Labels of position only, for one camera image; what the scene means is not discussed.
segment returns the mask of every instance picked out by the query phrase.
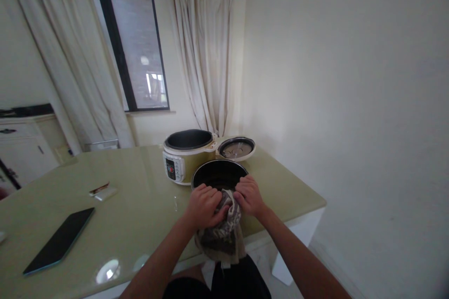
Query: white curtain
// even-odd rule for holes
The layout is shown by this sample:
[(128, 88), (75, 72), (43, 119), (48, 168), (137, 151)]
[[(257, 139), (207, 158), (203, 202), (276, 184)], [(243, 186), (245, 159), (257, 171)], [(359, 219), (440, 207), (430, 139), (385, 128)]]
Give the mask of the white curtain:
[(50, 78), (47, 94), (74, 154), (118, 139), (134, 146), (92, 0), (19, 0)]
[(233, 0), (169, 0), (173, 30), (196, 120), (223, 136), (230, 87)]

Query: dish towel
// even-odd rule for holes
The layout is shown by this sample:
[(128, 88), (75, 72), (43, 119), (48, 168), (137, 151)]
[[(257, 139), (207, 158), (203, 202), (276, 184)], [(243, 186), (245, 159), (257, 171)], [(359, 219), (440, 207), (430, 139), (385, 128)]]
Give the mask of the dish towel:
[(239, 259), (246, 256), (242, 228), (239, 223), (242, 210), (234, 199), (232, 191), (223, 190), (222, 193), (223, 198), (215, 213), (224, 206), (229, 206), (226, 219), (213, 228), (198, 230), (195, 234), (195, 244), (201, 252), (215, 262), (222, 262), (222, 265), (238, 264)]

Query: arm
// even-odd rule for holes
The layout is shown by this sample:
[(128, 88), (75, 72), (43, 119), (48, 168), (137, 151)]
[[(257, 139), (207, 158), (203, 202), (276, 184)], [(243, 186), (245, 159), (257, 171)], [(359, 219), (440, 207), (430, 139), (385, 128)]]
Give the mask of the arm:
[(225, 218), (228, 206), (214, 214), (222, 196), (217, 189), (205, 184), (192, 192), (184, 215), (134, 276), (120, 299), (162, 298), (181, 253), (195, 232), (213, 227)]
[(332, 273), (263, 202), (251, 176), (240, 179), (234, 197), (245, 213), (255, 216), (273, 239), (304, 298), (351, 298)]

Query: hand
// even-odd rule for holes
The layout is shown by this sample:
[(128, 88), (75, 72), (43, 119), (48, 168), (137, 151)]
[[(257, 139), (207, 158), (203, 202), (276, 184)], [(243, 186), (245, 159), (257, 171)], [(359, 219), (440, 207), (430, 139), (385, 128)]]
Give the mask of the hand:
[(224, 206), (218, 213), (215, 209), (223, 194), (205, 184), (199, 185), (190, 195), (190, 200), (183, 218), (195, 231), (216, 226), (223, 221), (229, 206)]
[(251, 175), (240, 178), (235, 190), (234, 198), (242, 207), (243, 212), (258, 217), (268, 209), (262, 200), (259, 186)]

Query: light green table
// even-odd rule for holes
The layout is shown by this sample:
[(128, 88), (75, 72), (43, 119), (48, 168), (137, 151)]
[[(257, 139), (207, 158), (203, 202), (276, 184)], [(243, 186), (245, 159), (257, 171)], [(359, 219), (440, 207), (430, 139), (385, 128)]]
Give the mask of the light green table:
[[(122, 291), (124, 285), (117, 285), (132, 279), (188, 203), (190, 187), (168, 180), (161, 152), (159, 146), (148, 146), (83, 153), (0, 201), (0, 231), (8, 235), (0, 244), (0, 296), (83, 298), (113, 287)], [(308, 227), (302, 237), (308, 244), (326, 201), (261, 148), (243, 165), (259, 182), (266, 203), (294, 232), (297, 226)], [(117, 195), (105, 202), (88, 195), (108, 181), (119, 190)], [(23, 276), (64, 219), (89, 207), (95, 213), (66, 258)], [(241, 224), (247, 250), (269, 241), (254, 218), (243, 216)], [(301, 230), (295, 233), (301, 237)], [(117, 260), (119, 268), (99, 284), (97, 274), (110, 260)], [(202, 260), (191, 241), (178, 269)], [(275, 269), (284, 272), (282, 259), (276, 263), (275, 276)], [(117, 293), (109, 292), (111, 297)]]

